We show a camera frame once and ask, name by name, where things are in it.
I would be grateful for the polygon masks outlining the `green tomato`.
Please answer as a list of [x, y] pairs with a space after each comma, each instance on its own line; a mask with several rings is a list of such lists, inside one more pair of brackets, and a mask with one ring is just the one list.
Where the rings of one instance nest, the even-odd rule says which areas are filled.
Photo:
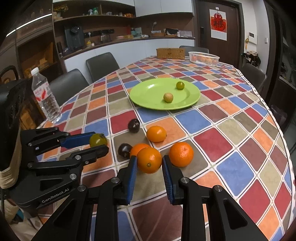
[[103, 133], [95, 133], [90, 137], [89, 145], [91, 148], [97, 147], [100, 145], [107, 146], [107, 138], [105, 137], [105, 135]]

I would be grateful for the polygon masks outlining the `large orange mandarin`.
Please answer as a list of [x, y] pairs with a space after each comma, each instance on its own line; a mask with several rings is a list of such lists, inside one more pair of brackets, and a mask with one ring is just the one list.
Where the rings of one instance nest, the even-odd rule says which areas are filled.
[[137, 154], [137, 167], [140, 171], [152, 174], [158, 171], [162, 165], [161, 153], [152, 147], [140, 150]]

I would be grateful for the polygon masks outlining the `dark plum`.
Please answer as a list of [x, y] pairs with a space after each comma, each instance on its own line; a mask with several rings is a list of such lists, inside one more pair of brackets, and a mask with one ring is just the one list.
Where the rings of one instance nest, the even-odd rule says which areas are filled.
[[137, 133], [140, 129], [140, 122], [138, 119], [134, 118], [128, 123], [128, 130], [132, 133]]
[[122, 156], [125, 159], [130, 158], [130, 151], [132, 150], [132, 146], [128, 143], [122, 143], [118, 148], [119, 156]]

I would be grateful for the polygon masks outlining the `dark chair near left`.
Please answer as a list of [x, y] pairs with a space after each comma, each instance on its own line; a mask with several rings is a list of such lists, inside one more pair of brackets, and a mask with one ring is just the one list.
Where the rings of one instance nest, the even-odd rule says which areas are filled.
[[75, 94], [88, 87], [89, 84], [78, 69], [73, 69], [49, 83], [59, 106]]

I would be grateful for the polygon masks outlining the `dark chair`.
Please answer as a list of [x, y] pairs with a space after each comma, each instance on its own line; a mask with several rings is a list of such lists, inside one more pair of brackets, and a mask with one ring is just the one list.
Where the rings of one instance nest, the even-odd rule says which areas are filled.
[[93, 82], [119, 69], [116, 59], [110, 52], [86, 60], [86, 65]]
[[255, 87], [257, 92], [260, 93], [267, 79], [266, 74], [250, 63], [242, 66], [241, 73]]
[[88, 87], [89, 84], [78, 69], [73, 69], [49, 83], [59, 106], [75, 94]]

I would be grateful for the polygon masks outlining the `clear water bottle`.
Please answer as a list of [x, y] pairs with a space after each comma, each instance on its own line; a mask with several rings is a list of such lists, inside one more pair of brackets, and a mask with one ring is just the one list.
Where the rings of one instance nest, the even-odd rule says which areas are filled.
[[47, 78], [41, 75], [38, 67], [32, 69], [31, 75], [32, 91], [41, 110], [48, 121], [51, 123], [58, 122], [62, 117], [62, 113]]

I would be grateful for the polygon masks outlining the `colourful checkered tablecloth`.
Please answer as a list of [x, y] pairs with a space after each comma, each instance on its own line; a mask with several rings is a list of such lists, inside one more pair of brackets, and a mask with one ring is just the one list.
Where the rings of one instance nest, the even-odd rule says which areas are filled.
[[[130, 91], [152, 80], [161, 95], [188, 94], [167, 84], [196, 86], [197, 103], [152, 110], [132, 103]], [[280, 240], [295, 216], [295, 178], [283, 133], [256, 90], [234, 67], [147, 57], [102, 77], [62, 105], [61, 131], [106, 136], [109, 153], [84, 167], [91, 188], [117, 175], [140, 154], [129, 206], [118, 209], [121, 240], [179, 240], [182, 206], [168, 201], [160, 160], [165, 155], [201, 186], [222, 186], [268, 240]]]

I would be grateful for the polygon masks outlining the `small tan fruit on plate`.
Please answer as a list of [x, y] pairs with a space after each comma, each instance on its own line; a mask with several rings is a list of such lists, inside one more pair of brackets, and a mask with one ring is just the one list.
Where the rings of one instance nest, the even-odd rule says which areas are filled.
[[174, 99], [174, 96], [171, 93], [165, 93], [163, 99], [166, 103], [171, 103]]

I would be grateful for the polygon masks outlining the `green plate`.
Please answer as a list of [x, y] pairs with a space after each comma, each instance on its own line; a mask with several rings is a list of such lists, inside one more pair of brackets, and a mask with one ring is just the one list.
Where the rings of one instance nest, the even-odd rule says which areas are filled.
[[[177, 82], [184, 82], [185, 88], [178, 90]], [[171, 93], [174, 99], [166, 103], [165, 93]], [[136, 105], [153, 110], [177, 110], [197, 103], [201, 97], [199, 88], [191, 82], [177, 78], [153, 78], [134, 86], [129, 93], [130, 100]]]

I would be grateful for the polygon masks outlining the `small green fruit on plate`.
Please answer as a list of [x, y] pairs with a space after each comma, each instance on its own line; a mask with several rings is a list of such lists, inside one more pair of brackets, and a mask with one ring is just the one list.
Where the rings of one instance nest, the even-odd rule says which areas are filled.
[[177, 82], [177, 83], [176, 83], [176, 88], [177, 88], [178, 90], [183, 90], [183, 89], [185, 88], [185, 84], [184, 84], [184, 82], [181, 82], [181, 81]]

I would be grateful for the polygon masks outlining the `black coffee machine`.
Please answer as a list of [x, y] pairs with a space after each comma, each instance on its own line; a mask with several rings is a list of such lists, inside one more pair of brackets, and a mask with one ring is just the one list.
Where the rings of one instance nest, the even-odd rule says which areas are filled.
[[70, 50], [80, 50], [85, 46], [84, 33], [81, 26], [66, 26], [65, 37]]

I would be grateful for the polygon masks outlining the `white plastic fruit basket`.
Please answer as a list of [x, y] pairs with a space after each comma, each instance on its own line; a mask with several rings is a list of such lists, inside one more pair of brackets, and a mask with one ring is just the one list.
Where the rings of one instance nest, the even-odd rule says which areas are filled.
[[203, 64], [207, 66], [217, 66], [220, 57], [203, 52], [189, 52], [189, 59], [192, 63]]

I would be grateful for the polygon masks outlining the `woven wicker box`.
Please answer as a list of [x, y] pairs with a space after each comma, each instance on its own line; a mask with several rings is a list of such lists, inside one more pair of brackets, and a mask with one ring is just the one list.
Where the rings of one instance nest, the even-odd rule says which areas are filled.
[[185, 60], [185, 50], [182, 48], [158, 48], [157, 58]]

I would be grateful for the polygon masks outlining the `dark chair far end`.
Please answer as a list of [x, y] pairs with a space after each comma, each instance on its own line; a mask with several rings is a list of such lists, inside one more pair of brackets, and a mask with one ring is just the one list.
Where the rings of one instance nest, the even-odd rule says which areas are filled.
[[207, 48], [202, 47], [180, 46], [180, 48], [184, 49], [186, 57], [189, 57], [189, 52], [209, 53], [209, 50]]

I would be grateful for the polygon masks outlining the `dark chair far right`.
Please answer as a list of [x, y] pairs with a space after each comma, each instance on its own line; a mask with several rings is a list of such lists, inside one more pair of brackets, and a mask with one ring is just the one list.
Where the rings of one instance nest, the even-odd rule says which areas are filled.
[[257, 92], [260, 93], [267, 79], [266, 74], [250, 63], [242, 66], [241, 73], [255, 87]]

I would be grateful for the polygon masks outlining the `red calligraphy door poster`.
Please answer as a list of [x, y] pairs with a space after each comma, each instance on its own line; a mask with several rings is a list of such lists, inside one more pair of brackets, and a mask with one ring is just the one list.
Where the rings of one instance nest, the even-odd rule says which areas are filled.
[[209, 14], [211, 38], [227, 41], [226, 13], [218, 9], [210, 9]]

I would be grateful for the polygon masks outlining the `white wall intercom panel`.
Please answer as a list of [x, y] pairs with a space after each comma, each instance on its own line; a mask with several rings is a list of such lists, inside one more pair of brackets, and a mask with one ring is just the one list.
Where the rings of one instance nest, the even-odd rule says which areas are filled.
[[250, 43], [256, 45], [257, 44], [257, 35], [252, 32], [248, 32], [248, 40]]

